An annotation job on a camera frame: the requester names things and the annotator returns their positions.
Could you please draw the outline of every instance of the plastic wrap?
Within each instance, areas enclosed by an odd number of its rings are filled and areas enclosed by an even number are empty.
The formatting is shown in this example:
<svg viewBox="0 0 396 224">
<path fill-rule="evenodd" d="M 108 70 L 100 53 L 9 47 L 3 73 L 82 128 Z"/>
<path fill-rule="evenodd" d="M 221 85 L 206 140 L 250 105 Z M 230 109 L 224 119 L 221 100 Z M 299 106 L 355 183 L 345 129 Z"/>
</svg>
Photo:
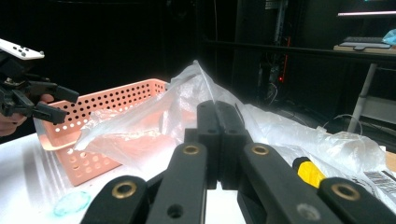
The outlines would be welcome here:
<svg viewBox="0 0 396 224">
<path fill-rule="evenodd" d="M 149 179 L 166 169 L 174 148 L 183 142 L 184 130 L 196 128 L 196 107 L 207 100 L 237 105 L 253 141 L 273 146 L 290 165 L 296 158 L 308 157 L 327 177 L 359 182 L 396 211 L 392 195 L 366 174 L 388 170 L 385 152 L 376 142 L 354 133 L 325 133 L 243 105 L 196 61 L 172 78 L 166 92 L 124 112 L 92 113 L 75 149 L 103 153 L 144 171 L 142 177 Z"/>
</svg>

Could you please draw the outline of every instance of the small blue object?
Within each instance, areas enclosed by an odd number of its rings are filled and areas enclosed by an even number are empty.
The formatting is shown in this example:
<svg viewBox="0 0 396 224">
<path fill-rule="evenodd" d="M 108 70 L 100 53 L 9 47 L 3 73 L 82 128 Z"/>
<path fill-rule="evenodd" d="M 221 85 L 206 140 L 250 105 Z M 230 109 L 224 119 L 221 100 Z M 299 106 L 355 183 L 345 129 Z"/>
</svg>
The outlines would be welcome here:
<svg viewBox="0 0 396 224">
<path fill-rule="evenodd" d="M 389 31 L 382 40 L 389 45 L 396 45 L 396 30 Z"/>
<path fill-rule="evenodd" d="M 87 207 L 91 195 L 85 191 L 78 191 L 64 195 L 55 205 L 53 213 L 57 217 L 64 217 L 77 213 Z"/>
</svg>

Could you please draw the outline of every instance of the robotic hand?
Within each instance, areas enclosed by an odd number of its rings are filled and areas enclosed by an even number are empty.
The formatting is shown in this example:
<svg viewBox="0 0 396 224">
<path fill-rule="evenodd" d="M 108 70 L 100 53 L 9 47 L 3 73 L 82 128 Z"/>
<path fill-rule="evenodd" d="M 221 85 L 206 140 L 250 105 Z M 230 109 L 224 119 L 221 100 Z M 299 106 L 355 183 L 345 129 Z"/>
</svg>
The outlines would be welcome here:
<svg viewBox="0 0 396 224">
<path fill-rule="evenodd" d="M 27 74 L 32 60 L 44 58 L 44 52 L 0 39 L 0 113 L 5 117 L 21 114 L 54 124 L 63 123 L 66 112 L 39 102 L 43 94 L 75 103 L 78 92 L 50 82 L 46 77 Z"/>
</svg>

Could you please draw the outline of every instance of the pink plastic basket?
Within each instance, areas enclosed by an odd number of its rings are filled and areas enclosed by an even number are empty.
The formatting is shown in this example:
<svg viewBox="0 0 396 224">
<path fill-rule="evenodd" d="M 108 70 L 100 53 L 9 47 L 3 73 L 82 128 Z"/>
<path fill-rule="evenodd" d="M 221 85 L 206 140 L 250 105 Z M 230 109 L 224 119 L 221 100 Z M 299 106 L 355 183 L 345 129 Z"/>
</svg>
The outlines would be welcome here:
<svg viewBox="0 0 396 224">
<path fill-rule="evenodd" d="M 66 101 L 53 103 L 52 106 L 67 111 L 64 123 L 54 125 L 35 119 L 38 139 L 45 150 L 56 150 L 67 177 L 77 186 L 120 165 L 102 154 L 73 150 L 80 129 L 91 112 L 102 108 L 126 110 L 164 92 L 165 85 L 166 82 L 159 79 L 148 79 L 80 96 L 75 104 Z"/>
</svg>

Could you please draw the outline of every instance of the cable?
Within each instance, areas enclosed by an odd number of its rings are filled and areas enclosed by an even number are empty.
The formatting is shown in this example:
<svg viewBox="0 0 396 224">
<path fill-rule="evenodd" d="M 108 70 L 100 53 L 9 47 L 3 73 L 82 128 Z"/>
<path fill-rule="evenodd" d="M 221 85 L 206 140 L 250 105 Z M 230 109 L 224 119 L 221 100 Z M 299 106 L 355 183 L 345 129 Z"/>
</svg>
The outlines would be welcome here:
<svg viewBox="0 0 396 224">
<path fill-rule="evenodd" d="M 342 114 L 342 115 L 338 115 L 337 117 L 333 118 L 332 120 L 339 119 L 339 118 L 342 118 L 342 117 L 351 117 L 351 118 L 355 119 L 352 115 Z M 359 123 L 359 126 L 361 127 L 361 135 L 362 135 L 363 134 L 363 128 L 361 126 L 361 122 L 358 119 L 355 119 L 355 120 Z M 329 123 L 329 121 L 327 121 L 325 124 L 323 124 L 322 128 L 324 128 L 324 126 L 326 126 L 328 123 Z"/>
<path fill-rule="evenodd" d="M 388 135 L 391 135 L 391 136 L 393 136 L 393 137 L 396 137 L 396 130 L 393 130 L 393 129 L 390 129 L 390 128 L 385 127 L 385 128 L 387 128 L 387 129 L 389 129 L 390 131 L 392 131 L 392 133 L 390 133 L 390 132 L 387 132 L 387 131 L 385 131 L 385 130 L 382 129 L 382 128 L 384 128 L 384 126 L 374 125 L 374 124 L 368 123 L 368 122 L 362 122 L 362 124 L 363 124 L 363 125 L 372 126 L 373 128 L 379 130 L 381 133 L 386 133 L 386 134 L 388 134 Z"/>
<path fill-rule="evenodd" d="M 271 100 L 270 104 L 275 100 L 276 96 L 277 96 L 277 86 L 274 83 L 270 83 L 274 88 L 275 88 L 275 95 L 274 98 Z"/>
<path fill-rule="evenodd" d="M 285 112 L 285 113 L 287 113 L 289 115 L 292 115 L 292 118 L 297 118 L 297 120 L 301 121 L 306 127 L 309 127 L 302 119 L 300 119 L 299 117 L 295 116 L 295 114 L 293 115 L 289 111 L 286 111 L 286 110 L 280 110 L 280 111 L 283 111 L 283 112 Z"/>
</svg>

